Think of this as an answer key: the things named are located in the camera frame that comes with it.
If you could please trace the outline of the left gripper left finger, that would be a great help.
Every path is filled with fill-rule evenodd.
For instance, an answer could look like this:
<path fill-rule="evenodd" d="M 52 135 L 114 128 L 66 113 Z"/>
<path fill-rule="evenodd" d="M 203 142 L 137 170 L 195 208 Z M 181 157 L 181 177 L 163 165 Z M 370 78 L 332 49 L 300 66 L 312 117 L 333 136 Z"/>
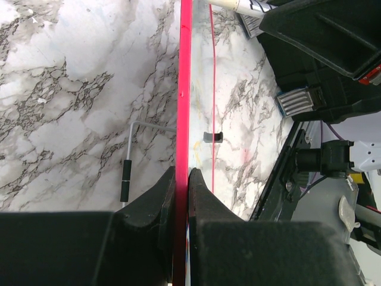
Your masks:
<path fill-rule="evenodd" d="M 2 285 L 167 285 L 175 169 L 116 212 L 1 213 Z"/>

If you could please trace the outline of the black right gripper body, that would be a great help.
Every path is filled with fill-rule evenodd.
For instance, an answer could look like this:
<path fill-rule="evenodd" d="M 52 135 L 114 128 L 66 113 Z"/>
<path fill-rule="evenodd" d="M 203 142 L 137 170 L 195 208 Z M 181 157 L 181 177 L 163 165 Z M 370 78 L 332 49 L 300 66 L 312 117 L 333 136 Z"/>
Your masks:
<path fill-rule="evenodd" d="M 321 120 L 337 124 L 350 117 L 380 111 L 379 86 L 363 85 L 341 75 L 315 58 L 311 65 L 312 69 L 307 73 L 307 80 L 313 88 L 319 88 L 318 107 L 314 111 L 290 117 L 294 121 Z"/>

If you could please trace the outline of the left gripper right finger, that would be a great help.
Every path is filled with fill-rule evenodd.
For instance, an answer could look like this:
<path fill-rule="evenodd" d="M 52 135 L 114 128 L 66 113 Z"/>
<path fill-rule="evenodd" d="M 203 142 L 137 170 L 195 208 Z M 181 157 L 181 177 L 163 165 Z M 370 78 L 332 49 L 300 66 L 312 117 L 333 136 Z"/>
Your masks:
<path fill-rule="evenodd" d="M 245 221 L 189 176 L 188 285 L 364 285 L 349 247 L 318 222 Z"/>

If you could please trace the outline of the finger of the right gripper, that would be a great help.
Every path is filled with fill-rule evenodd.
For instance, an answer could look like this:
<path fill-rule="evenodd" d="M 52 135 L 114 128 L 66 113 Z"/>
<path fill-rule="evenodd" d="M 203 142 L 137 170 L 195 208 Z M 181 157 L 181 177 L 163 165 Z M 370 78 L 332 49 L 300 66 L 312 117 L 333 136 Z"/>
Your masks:
<path fill-rule="evenodd" d="M 290 1 L 260 29 L 353 80 L 380 65 L 380 1 Z"/>

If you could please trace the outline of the pink framed whiteboard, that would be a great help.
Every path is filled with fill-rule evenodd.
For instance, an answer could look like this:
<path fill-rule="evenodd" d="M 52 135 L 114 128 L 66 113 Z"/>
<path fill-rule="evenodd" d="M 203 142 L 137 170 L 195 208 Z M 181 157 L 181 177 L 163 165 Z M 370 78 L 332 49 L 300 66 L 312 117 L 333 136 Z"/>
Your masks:
<path fill-rule="evenodd" d="M 189 167 L 193 45 L 199 16 L 211 17 L 205 1 L 181 4 L 176 164 L 159 181 L 117 212 L 115 272 L 111 285 L 199 285 L 200 218 L 223 204 L 208 189 L 202 172 Z"/>

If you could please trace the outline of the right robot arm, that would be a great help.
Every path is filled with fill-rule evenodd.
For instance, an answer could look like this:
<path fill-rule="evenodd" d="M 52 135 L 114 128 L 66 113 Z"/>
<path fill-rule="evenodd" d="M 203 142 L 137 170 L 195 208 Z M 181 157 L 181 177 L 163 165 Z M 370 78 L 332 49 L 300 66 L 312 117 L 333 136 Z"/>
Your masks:
<path fill-rule="evenodd" d="M 336 124 L 380 111 L 379 1 L 270 1 L 260 29 L 274 67 L 281 113 L 294 122 Z M 312 148 L 293 128 L 253 220 L 286 218 L 301 200 L 304 173 L 323 179 L 380 167 L 380 144 L 337 139 Z"/>

